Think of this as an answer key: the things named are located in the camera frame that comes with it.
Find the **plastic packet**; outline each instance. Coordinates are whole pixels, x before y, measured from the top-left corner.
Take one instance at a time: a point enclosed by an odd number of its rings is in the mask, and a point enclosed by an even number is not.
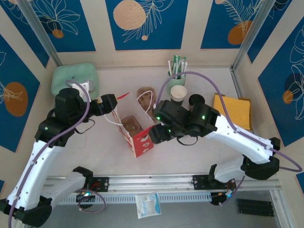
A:
[[[161,215],[158,193],[135,196],[138,219]]]

